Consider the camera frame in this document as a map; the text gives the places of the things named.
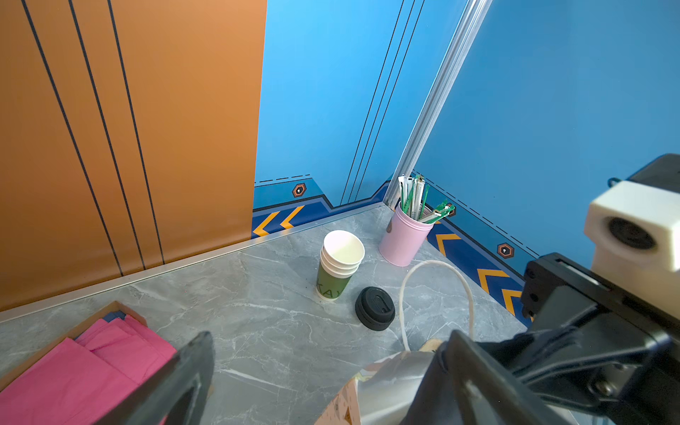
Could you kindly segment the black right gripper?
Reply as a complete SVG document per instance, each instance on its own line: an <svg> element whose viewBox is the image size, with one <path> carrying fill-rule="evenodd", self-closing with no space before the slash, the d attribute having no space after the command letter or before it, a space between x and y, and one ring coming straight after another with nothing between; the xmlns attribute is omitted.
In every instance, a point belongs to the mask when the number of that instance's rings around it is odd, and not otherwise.
<svg viewBox="0 0 680 425"><path fill-rule="evenodd" d="M662 155L627 179L611 180L607 191L623 181L679 194L679 157ZM524 281L526 332L574 331L573 345L531 374L531 391L617 424L678 423L679 317L559 253L530 262Z"/></svg>

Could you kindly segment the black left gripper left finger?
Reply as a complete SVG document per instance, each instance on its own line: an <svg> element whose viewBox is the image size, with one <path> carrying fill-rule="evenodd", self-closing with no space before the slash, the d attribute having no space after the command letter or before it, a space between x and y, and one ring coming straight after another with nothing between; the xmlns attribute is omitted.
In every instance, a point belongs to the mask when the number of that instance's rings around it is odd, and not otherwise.
<svg viewBox="0 0 680 425"><path fill-rule="evenodd" d="M198 333L99 424L198 424L214 375L214 339Z"/></svg>

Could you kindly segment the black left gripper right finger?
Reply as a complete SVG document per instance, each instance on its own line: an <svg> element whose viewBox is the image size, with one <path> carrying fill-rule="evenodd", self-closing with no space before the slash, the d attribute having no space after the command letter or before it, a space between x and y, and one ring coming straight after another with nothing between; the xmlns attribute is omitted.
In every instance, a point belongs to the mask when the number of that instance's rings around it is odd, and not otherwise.
<svg viewBox="0 0 680 425"><path fill-rule="evenodd" d="M573 343L573 329L531 331L481 344L453 331L444 358L462 422L566 424L526 384L532 373Z"/></svg>

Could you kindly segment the cartoon animal paper gift bag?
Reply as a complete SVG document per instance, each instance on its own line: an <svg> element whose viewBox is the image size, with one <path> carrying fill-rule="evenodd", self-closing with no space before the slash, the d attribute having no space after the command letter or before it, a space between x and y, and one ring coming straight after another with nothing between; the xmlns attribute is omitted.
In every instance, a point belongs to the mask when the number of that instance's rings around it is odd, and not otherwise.
<svg viewBox="0 0 680 425"><path fill-rule="evenodd" d="M404 298L409 279L422 267L450 269L464 288L469 304L469 333L475 334L475 306L472 290L460 269L440 260L426 260L406 275L398 293L398 322L404 350L361 369L333 398L316 420L318 424L401 424L415 400L426 370L443 346L439 340L428 341L421 350L412 351L407 339Z"/></svg>

